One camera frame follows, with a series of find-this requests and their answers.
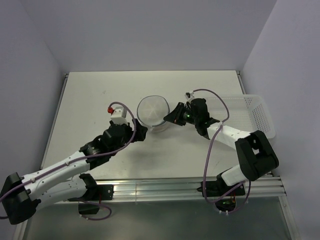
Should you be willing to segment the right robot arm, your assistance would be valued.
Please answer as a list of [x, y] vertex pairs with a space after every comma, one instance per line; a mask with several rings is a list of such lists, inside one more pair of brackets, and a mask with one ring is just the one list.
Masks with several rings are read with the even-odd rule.
[[191, 124], [200, 136], [236, 151], [236, 166], [217, 175], [215, 181], [203, 179], [198, 189], [203, 196], [230, 195], [236, 185], [255, 181], [279, 166], [278, 157], [264, 132], [247, 132], [225, 125], [223, 121], [211, 117], [204, 98], [179, 102], [163, 119], [178, 126]]

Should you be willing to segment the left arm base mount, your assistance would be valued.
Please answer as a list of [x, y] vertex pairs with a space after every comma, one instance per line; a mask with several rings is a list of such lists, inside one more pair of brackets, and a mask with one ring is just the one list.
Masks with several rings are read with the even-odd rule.
[[[69, 202], [78, 202], [78, 213], [82, 218], [91, 221], [100, 221], [109, 218], [112, 214], [110, 207], [106, 206], [103, 201], [113, 199], [114, 186], [112, 184], [98, 184], [95, 192], [89, 197], [69, 198]], [[107, 210], [108, 214], [104, 217], [98, 217], [100, 210]]]

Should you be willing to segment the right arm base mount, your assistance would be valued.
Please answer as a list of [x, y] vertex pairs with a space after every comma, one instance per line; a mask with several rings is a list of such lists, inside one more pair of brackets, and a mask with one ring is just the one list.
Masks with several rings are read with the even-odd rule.
[[[207, 181], [206, 184], [206, 195], [207, 197], [220, 197], [227, 191], [231, 190], [236, 185], [228, 186], [224, 182], [220, 180], [215, 181]], [[215, 203], [215, 206], [221, 211], [233, 211], [237, 205], [236, 197], [245, 195], [245, 187], [244, 185], [240, 185], [238, 188], [234, 189], [230, 192], [227, 198], [223, 198]]]

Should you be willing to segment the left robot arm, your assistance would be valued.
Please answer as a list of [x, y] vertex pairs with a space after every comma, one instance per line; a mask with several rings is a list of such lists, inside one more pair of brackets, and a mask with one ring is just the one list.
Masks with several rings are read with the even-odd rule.
[[132, 122], [133, 126], [112, 122], [102, 135], [50, 167], [24, 176], [16, 172], [9, 175], [0, 192], [0, 202], [6, 212], [4, 219], [17, 225], [57, 202], [87, 202], [95, 198], [99, 188], [88, 172], [107, 163], [130, 143], [146, 138], [147, 127], [136, 118]]

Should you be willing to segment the white mesh laundry bag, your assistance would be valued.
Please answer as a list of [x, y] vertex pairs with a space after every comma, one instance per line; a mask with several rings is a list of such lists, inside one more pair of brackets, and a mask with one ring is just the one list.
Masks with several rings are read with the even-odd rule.
[[137, 119], [151, 133], [163, 132], [168, 128], [168, 123], [164, 120], [164, 117], [169, 113], [169, 103], [160, 95], [144, 97], [136, 108]]

